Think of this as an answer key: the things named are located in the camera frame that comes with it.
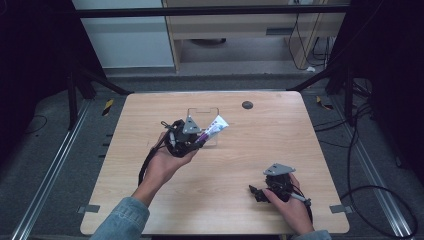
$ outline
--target person's right hand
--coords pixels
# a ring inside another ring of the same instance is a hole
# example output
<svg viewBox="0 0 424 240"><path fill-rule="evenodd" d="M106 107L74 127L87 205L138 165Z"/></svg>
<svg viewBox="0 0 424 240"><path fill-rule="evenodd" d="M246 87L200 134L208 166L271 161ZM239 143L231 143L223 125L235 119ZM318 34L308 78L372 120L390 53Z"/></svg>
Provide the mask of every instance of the person's right hand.
<svg viewBox="0 0 424 240"><path fill-rule="evenodd" d="M293 174L289 173L289 175L292 184L300 189L299 181ZM262 189L262 191L269 201L278 209L287 224L296 234L303 235L314 231L314 227L312 226L306 206L303 202L293 197L290 197L287 202L283 202L271 190Z"/></svg>
<svg viewBox="0 0 424 240"><path fill-rule="evenodd" d="M164 135L164 132L161 133L156 145L159 144ZM132 197L149 207L162 185L168 182L180 167L189 163L196 153L197 150L189 152L182 158L177 158L172 156L168 149L162 145L150 161L144 179Z"/></svg>

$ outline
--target cable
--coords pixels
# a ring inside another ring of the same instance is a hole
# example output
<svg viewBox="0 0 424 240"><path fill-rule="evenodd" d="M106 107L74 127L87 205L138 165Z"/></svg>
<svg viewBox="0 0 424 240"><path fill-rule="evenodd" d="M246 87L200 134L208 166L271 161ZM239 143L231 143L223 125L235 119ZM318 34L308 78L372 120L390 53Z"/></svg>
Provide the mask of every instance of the cable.
<svg viewBox="0 0 424 240"><path fill-rule="evenodd" d="M360 111L362 111L362 110L359 110L358 109L358 112L355 114L355 116L356 117L359 117L360 116L360 114L358 114ZM354 144L355 144L355 137L356 137L356 135L358 134L358 125L357 125L357 123L358 123L358 120L359 118L357 118L356 119L356 121L354 121L354 131L353 131L353 135L352 135L352 139L351 139L351 142L350 142L350 145L349 145L349 149L348 149L348 155L347 155L347 185L348 185L348 192L347 193L345 193L345 194L343 194L341 197L340 197L340 199L343 199L343 198L345 198L346 196L349 196L349 199L350 199L350 202L351 202L351 204L352 204L352 207L353 207L353 209L355 210L355 212L358 214L358 216L366 223L366 224L368 224L371 228L373 228L374 230L376 230L377 232L379 232L380 234L382 234L382 235L384 235L384 236L386 236L386 237L391 237L391 238L396 238L396 239L409 239L409 238L411 238L411 237L413 237L417 232L418 232L418 220L417 220L417 218L416 218L416 216L415 216L415 214L412 212L412 210L411 210L411 208L408 206L408 204L399 196L399 195L397 195L396 193L394 193L393 191L391 191L391 190L389 190L389 189L387 189L387 188L384 188L384 187L380 187L380 186L375 186L375 185L365 185L365 186L361 186L361 187L357 187L357 188L354 188L354 189L352 189L352 186L351 186L351 177L350 177L350 165L351 165L351 154L352 154L352 148L353 148L353 146L354 146ZM387 192L390 192L393 196L395 196L404 206L405 206L405 208L408 210L408 212L411 214L411 216L412 216L412 218L413 218L413 221L414 221L414 225L415 225L415 228L414 228L414 230L412 231L412 233L411 234L409 234L409 235L407 235L407 236L396 236L396 235L393 235L393 234L391 234L391 233L388 233L388 232L385 232L384 230L381 230L380 228L378 228L377 226L375 226L374 224L372 224L370 221L368 221L362 214L361 214L361 212L359 211L359 209L358 209L358 207L356 206L356 204L355 204L355 200L353 199L353 192L356 192L356 191L358 191L358 190L362 190L362 189L367 189L367 188L377 188L377 189L380 189L380 190L384 190L384 191L387 191Z"/></svg>
<svg viewBox="0 0 424 240"><path fill-rule="evenodd" d="M319 61L324 61L324 65L328 62L329 57L330 57L330 37L326 38L326 44L325 44L325 50L324 53L316 53L315 49L317 47L317 44L319 42L320 38L317 37L317 39L315 40L314 43L314 47L312 48L312 56L314 57L314 59L319 60Z"/></svg>
<svg viewBox="0 0 424 240"><path fill-rule="evenodd" d="M339 127L339 126L341 126L341 125L343 125L344 123L346 123L346 122L349 122L350 120L357 120L357 119L359 119L359 118L361 118L363 115L365 115L365 114L367 114L367 113L369 113L369 112L365 112L365 113L363 113L362 111L365 111L365 110L367 110L368 108L371 108L371 106L367 106L367 107L365 107L364 109L360 109L362 106L360 106L359 108L358 108L358 111L357 111L357 113L355 114L355 115L353 115L352 116L352 118L351 119L339 119L339 120L335 120L335 121L331 121L331 122L327 122L327 123L321 123L321 124L317 124L317 125L314 125L313 127L315 128L315 127L317 127L317 126L322 126L322 125L326 125L326 124L330 124L330 123L334 123L334 122L338 122L338 121L342 121L342 122L340 122L340 123L338 123L338 124L336 124L336 125L333 125L333 126L331 126L331 127L327 127L327 128L322 128L322 129L316 129L315 130L315 132L323 132L323 131L328 131L328 130L331 130L331 129L334 129L334 128L337 128L337 127Z"/></svg>
<svg viewBox="0 0 424 240"><path fill-rule="evenodd" d="M335 146L335 147L349 148L349 146L342 146L342 145L338 145L338 144L334 144L334 143L326 142L326 141L319 140L319 139L318 139L318 142L322 142L322 143L325 143L325 144L328 144L328 145L331 145L331 146Z"/></svg>
<svg viewBox="0 0 424 240"><path fill-rule="evenodd" d="M34 116L34 118L36 118L36 117L44 118L44 123L41 125L41 127L37 128L37 129L35 129L35 130L32 130L32 131L24 132L24 134L31 134L31 133L38 132L38 131L40 131L42 128L44 128L44 127L46 126L46 124L47 124L47 117L42 116L42 115L35 115L35 116Z"/></svg>
<svg viewBox="0 0 424 240"><path fill-rule="evenodd" d="M303 45L303 41L302 41L302 38L301 38L301 36L300 36L300 31L299 31L299 24L298 24L298 22L299 22L299 13L297 13L296 14L296 21L295 21L295 23L294 23L294 27L293 27L293 31L292 31L292 33L290 34L290 37L289 37L289 52L290 52L290 55L291 55L291 57L292 57L292 59L293 59L293 62L295 63L294 65L295 65L295 67L298 69L298 70L306 70L307 68L300 68L300 67L298 67L297 65L296 65L296 61L294 61L294 55L293 55L293 53L292 53L292 51L291 51L291 38L292 38L292 36L293 36L293 34L294 34L294 32L295 32L295 30L297 31L297 35L298 35L298 37L299 37L299 42L300 42L300 45L302 46L302 50L303 50L303 57L305 58L305 60L306 60L306 62L308 62L312 67L318 67L318 66L323 66L324 64L315 64L315 63L311 63L311 62L309 62L309 60L308 60L308 57L306 56L306 49L305 49L305 46Z"/></svg>
<svg viewBox="0 0 424 240"><path fill-rule="evenodd" d="M300 190L300 188L298 188L294 184L291 184L291 185L294 188L297 189L297 191L294 191L295 193L298 193L300 196L302 196L304 199L306 199L305 194L303 194L303 192ZM305 203L306 211L308 212L309 219L311 220L311 223L313 223L314 222L314 217L312 215L311 201L310 201L310 199L306 200L304 203Z"/></svg>
<svg viewBox="0 0 424 240"><path fill-rule="evenodd" d="M150 161L153 159L153 157L155 156L157 151L164 147L164 146L162 146L162 144L164 143L166 136L171 132L171 128L174 127L174 125L172 125L172 126L168 125L164 121L162 121L162 125L166 126L166 128L168 128L168 130L162 136L162 138L158 141L158 143L150 149L149 154L147 154L147 157L144 160L143 165L141 166L140 172L138 173L138 185L137 186L140 186L141 182L144 179L144 174L146 173L146 170L147 170L147 167L149 166Z"/></svg>

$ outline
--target denim sleeve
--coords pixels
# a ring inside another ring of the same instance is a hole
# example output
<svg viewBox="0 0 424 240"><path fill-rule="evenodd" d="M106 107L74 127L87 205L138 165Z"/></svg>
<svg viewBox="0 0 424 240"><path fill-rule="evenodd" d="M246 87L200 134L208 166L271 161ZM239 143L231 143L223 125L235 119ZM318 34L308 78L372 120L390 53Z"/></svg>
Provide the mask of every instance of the denim sleeve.
<svg viewBox="0 0 424 240"><path fill-rule="evenodd" d="M149 209L135 198L126 197L112 210L90 239L140 239Z"/></svg>
<svg viewBox="0 0 424 240"><path fill-rule="evenodd" d="M331 236L327 230L319 230L303 234L296 237L294 240L331 240Z"/></svg>

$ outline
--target finger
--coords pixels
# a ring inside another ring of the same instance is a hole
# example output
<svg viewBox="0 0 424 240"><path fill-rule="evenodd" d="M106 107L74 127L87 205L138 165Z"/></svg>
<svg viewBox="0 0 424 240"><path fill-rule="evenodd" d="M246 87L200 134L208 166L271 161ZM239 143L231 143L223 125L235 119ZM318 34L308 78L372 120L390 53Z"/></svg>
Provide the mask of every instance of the finger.
<svg viewBox="0 0 424 240"><path fill-rule="evenodd" d="M194 157L194 155L196 155L196 153L199 151L199 149L196 149L194 151L191 151L189 153L187 153L183 158L182 158L182 162L184 164L187 164L189 162L191 162L191 159Z"/></svg>
<svg viewBox="0 0 424 240"><path fill-rule="evenodd" d="M268 200L275 206L281 205L281 203L283 203L283 201L281 201L281 199L279 199L277 195L275 195L275 193L271 190L264 188L262 189L262 192L265 194Z"/></svg>
<svg viewBox="0 0 424 240"><path fill-rule="evenodd" d="M292 181L292 184L293 184L294 186L296 186L297 188L300 188L300 183L299 183L299 181L296 179L296 177L294 176L294 174L293 174L293 173L289 173L289 176L290 176L290 180Z"/></svg>

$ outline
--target gray floor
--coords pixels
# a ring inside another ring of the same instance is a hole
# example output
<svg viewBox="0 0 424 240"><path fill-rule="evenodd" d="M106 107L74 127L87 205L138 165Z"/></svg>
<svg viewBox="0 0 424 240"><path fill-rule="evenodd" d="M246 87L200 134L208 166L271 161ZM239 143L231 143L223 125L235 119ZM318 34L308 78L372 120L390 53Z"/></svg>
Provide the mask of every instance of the gray floor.
<svg viewBox="0 0 424 240"><path fill-rule="evenodd" d="M224 44L210 41L187 41L181 56L181 69L177 73L150 72L143 76L111 77L119 86L136 92L148 91L216 91L216 90L284 90L305 81L314 73L297 69L287 46L280 38L271 39L227 39ZM328 110L318 105L316 96L321 96L334 106L343 99L343 94L327 98L323 88L326 81L320 81L302 92L305 105L314 125L341 119L337 110ZM110 134L113 134L125 96L119 96L109 89L95 84L97 96L88 101L87 118L73 143L66 162L35 222L33 239L84 239L79 230L83 215L77 213L86 205L101 169ZM108 116L101 116L108 99L114 105ZM366 99L356 97L355 105L360 106ZM11 158L13 165L2 170L0 182L0 236L8 239L40 186L44 175L65 138L68 126L66 92L49 97L37 106L36 117L28 132ZM396 167L395 157L388 147L381 130L371 115L363 116L358 122L360 142L366 155L371 159L376 172L385 185L401 195L410 205L420 222L424 220L421 204L424 202L424 188L409 169ZM318 132L325 159L339 195L347 191L347 146L350 143L349 128L341 126L333 130ZM352 186L370 184L370 177L364 170L358 151L352 153ZM355 202L366 219L384 231L392 227L382 210L380 201L373 190L355 193ZM411 228L412 221L403 207L400 211ZM350 231L335 235L334 239L387 239L364 223L356 213L348 214ZM424 239L419 229L415 239Z"/></svg>

